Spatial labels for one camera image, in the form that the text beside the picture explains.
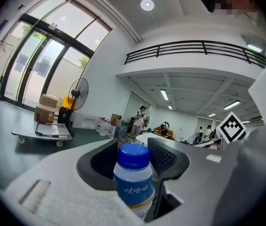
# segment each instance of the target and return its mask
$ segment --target floor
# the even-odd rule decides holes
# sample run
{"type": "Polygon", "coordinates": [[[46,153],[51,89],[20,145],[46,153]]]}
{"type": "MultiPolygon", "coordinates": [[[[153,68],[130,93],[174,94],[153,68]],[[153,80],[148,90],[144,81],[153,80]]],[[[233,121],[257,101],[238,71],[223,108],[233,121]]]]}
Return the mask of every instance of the floor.
{"type": "Polygon", "coordinates": [[[23,174],[44,157],[62,150],[87,143],[108,139],[101,137],[95,130],[73,129],[72,141],[57,147],[54,142],[27,139],[25,144],[18,143],[18,137],[10,132],[19,118],[33,120],[33,113],[0,101],[0,189],[23,174]]]}

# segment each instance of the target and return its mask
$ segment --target blue bottle cap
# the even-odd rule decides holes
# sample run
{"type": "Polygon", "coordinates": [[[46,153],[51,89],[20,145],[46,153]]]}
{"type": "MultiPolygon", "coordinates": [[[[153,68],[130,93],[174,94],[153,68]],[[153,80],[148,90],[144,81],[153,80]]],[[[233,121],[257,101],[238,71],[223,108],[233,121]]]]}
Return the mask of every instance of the blue bottle cap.
{"type": "Polygon", "coordinates": [[[123,168],[131,170],[143,169],[150,163],[150,151],[142,145],[122,145],[118,149],[117,163],[123,168]]]}

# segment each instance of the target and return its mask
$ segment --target flatbed cart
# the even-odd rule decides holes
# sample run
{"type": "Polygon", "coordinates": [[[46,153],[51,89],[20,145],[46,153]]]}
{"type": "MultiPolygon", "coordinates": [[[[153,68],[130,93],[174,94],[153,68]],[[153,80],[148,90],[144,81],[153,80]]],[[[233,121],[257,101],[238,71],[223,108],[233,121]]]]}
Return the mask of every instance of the flatbed cart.
{"type": "Polygon", "coordinates": [[[35,138],[40,140],[56,141],[58,147],[63,145],[64,141],[72,140],[72,137],[65,124],[47,123],[41,124],[36,121],[23,120],[17,122],[11,134],[19,136],[20,144],[25,143],[25,138],[35,138]]]}

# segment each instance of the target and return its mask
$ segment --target balcony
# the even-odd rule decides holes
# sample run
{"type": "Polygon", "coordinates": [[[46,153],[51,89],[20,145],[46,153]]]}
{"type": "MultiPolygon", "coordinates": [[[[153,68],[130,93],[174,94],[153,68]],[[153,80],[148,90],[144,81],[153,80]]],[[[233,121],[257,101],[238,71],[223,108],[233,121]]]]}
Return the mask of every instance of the balcony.
{"type": "Polygon", "coordinates": [[[209,40],[176,41],[143,48],[127,54],[125,64],[150,57],[189,53],[227,56],[244,60],[248,64],[257,65],[263,69],[266,67],[266,58],[260,53],[234,44],[209,40]]]}

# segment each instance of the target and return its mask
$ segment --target green tree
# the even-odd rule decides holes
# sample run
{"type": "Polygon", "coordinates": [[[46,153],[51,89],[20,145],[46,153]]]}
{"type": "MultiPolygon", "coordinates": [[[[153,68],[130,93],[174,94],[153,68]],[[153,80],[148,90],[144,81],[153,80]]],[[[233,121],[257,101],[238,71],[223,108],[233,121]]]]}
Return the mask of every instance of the green tree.
{"type": "MultiPolygon", "coordinates": [[[[23,28],[23,36],[21,37],[21,39],[23,39],[28,34],[31,26],[28,25],[28,24],[25,24],[25,25],[22,26],[22,28],[23,28]]],[[[38,38],[38,39],[40,39],[40,40],[43,40],[45,38],[44,35],[42,35],[42,34],[40,34],[38,32],[33,32],[33,36],[38,38]]]]}
{"type": "Polygon", "coordinates": [[[88,64],[89,58],[84,56],[83,58],[80,58],[79,61],[81,62],[81,67],[84,69],[88,64]]]}

